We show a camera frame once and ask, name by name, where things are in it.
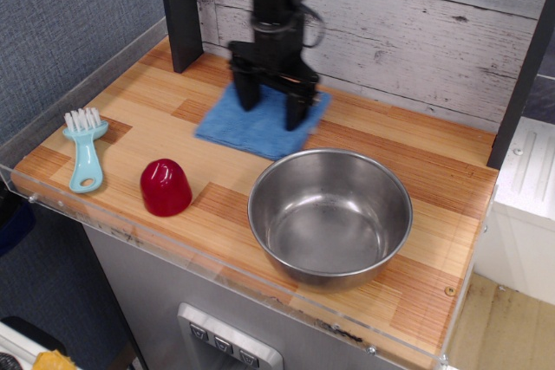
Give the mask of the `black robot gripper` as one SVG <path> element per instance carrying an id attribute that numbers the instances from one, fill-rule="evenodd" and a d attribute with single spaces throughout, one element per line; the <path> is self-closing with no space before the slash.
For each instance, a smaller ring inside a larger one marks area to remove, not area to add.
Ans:
<path id="1" fill-rule="evenodd" d="M 304 19 L 281 26 L 263 24 L 253 33 L 252 42 L 228 44 L 239 102 L 251 111 L 259 103 L 261 84 L 287 94 L 285 127 L 293 131 L 313 106 L 318 82 L 317 73 L 302 58 Z"/>

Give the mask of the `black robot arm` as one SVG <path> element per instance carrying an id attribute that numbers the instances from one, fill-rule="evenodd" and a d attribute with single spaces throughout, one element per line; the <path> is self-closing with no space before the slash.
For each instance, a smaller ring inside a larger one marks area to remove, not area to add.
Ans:
<path id="1" fill-rule="evenodd" d="M 261 87 L 286 96 L 286 129 L 305 119 L 317 94 L 319 75 L 302 58 L 324 34 L 323 19 L 304 0 L 252 0 L 253 42 L 233 41 L 230 65 L 239 102 L 245 111 L 260 101 Z"/>

